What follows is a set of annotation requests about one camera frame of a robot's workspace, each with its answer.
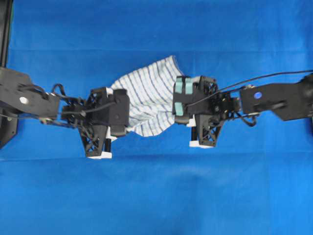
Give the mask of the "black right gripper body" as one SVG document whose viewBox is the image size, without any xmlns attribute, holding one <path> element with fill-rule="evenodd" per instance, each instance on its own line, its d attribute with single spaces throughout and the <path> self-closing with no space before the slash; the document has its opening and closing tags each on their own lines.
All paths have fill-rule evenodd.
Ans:
<svg viewBox="0 0 313 235">
<path fill-rule="evenodd" d="M 231 92 L 218 92 L 216 79 L 205 76 L 187 77 L 187 94 L 192 95 L 187 102 L 192 103 L 187 107 L 191 117 L 187 124 L 191 127 L 189 146 L 215 147 L 224 122 L 240 111 L 240 99 Z"/>
</svg>

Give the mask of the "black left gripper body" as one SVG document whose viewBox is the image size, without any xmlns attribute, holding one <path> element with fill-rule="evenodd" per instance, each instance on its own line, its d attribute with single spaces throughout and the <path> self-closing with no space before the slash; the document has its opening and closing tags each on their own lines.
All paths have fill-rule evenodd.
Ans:
<svg viewBox="0 0 313 235">
<path fill-rule="evenodd" d="M 81 123 L 79 134 L 82 140 L 85 156 L 90 159 L 111 159 L 111 144 L 113 137 L 110 127 L 102 120 L 104 109 L 101 106 L 110 102 L 108 95 L 113 94 L 110 88 L 102 87 L 93 89 L 89 97 L 82 101 L 85 110 L 95 109 L 86 113 L 85 120 Z"/>
</svg>

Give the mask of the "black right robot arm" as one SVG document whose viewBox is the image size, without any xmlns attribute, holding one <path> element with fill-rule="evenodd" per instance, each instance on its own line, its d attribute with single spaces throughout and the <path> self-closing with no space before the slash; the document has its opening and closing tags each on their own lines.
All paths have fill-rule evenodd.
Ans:
<svg viewBox="0 0 313 235">
<path fill-rule="evenodd" d="M 215 79 L 183 79 L 182 116 L 191 127 L 190 147 L 211 148 L 226 121 L 240 119 L 249 127 L 261 112 L 271 111 L 281 120 L 313 116 L 313 72 L 296 83 L 270 83 L 262 86 L 230 85 L 219 89 Z"/>
</svg>

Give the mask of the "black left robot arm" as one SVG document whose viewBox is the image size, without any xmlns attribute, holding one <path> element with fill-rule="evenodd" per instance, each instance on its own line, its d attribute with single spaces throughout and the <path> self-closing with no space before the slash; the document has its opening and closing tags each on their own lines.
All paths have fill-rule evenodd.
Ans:
<svg viewBox="0 0 313 235">
<path fill-rule="evenodd" d="M 85 156 L 90 159 L 112 158 L 110 122 L 97 118 L 117 102 L 114 94 L 102 88 L 87 100 L 65 94 L 62 84 L 51 92 L 32 83 L 29 75 L 0 69 L 0 145 L 4 147 L 17 134 L 20 119 L 37 119 L 45 125 L 78 129 Z"/>
</svg>

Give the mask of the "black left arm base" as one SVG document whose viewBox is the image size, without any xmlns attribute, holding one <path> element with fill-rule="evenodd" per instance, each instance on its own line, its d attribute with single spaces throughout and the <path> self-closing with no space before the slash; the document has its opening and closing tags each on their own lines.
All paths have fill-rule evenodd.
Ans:
<svg viewBox="0 0 313 235">
<path fill-rule="evenodd" d="M 3 148 L 16 136 L 17 127 L 17 115 L 3 110 L 0 115 L 0 148 Z"/>
</svg>

